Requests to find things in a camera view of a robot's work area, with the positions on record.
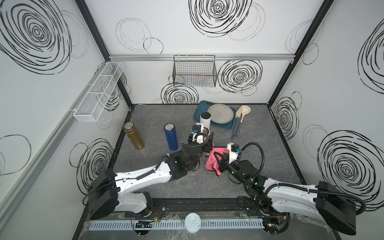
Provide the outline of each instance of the wire basket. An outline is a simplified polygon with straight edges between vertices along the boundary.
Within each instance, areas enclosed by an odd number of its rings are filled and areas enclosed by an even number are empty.
[[[121,62],[108,62],[81,101],[73,116],[79,122],[97,122],[124,70]]]
[[[214,55],[174,55],[173,86],[216,86],[217,72]]]

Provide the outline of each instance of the pink towel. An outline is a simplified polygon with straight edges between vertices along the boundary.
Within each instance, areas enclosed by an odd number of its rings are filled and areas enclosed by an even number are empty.
[[[207,163],[205,164],[205,167],[209,171],[215,171],[217,176],[220,176],[221,172],[219,168],[222,170],[224,167],[224,161],[221,163],[221,160],[228,159],[229,157],[229,151],[225,147],[214,147],[211,151]]]

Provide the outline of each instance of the floor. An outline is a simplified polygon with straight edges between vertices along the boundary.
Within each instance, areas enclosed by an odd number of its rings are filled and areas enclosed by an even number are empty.
[[[241,105],[229,106],[237,110]],[[215,146],[226,146],[233,142],[242,148],[248,142],[257,142],[265,153],[265,165],[261,175],[300,184],[267,106],[249,106],[251,112],[244,117],[237,138],[231,139],[232,129],[211,125],[210,131],[214,132]],[[160,156],[170,153],[163,129],[166,123],[175,124],[179,145],[182,142],[187,143],[192,125],[197,122],[193,119],[196,109],[197,105],[136,105],[131,121],[136,124],[145,147],[141,150],[135,149],[125,136],[114,171],[128,172],[153,166],[157,164]],[[257,147],[250,146],[244,151],[241,159],[249,160],[258,168],[261,155]],[[188,172],[187,176],[179,180],[151,185],[140,191],[149,192],[153,198],[215,198],[246,194],[242,185],[236,185],[228,180],[227,173],[217,177],[214,172],[205,168],[206,158],[202,157],[200,160],[202,164],[197,171]]]

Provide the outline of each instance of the plate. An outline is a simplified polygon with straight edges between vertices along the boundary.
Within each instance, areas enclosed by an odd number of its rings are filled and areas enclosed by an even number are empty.
[[[214,104],[207,110],[211,114],[211,121],[219,124],[227,123],[233,119],[233,111],[224,104]]]

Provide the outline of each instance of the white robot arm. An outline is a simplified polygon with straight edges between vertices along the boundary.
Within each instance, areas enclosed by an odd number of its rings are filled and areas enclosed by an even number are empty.
[[[117,174],[106,169],[88,188],[90,219],[100,219],[111,212],[149,215],[153,208],[151,197],[146,192],[135,191],[186,176],[199,163],[203,153],[213,149],[213,133],[207,133],[201,124],[195,124],[188,144],[181,144],[180,151],[163,156],[155,166]],[[249,145],[258,146],[262,153],[259,169],[247,160],[240,161],[241,153]],[[227,170],[243,184],[246,193],[257,203],[254,211],[260,216],[287,212],[301,214],[322,220],[339,232],[356,234],[356,215],[365,210],[361,199],[342,193],[326,182],[298,185],[261,176],[264,153],[257,143],[248,143],[242,149],[229,143],[227,149],[229,154],[221,160],[219,170]],[[355,201],[360,203],[358,211],[355,211]]]

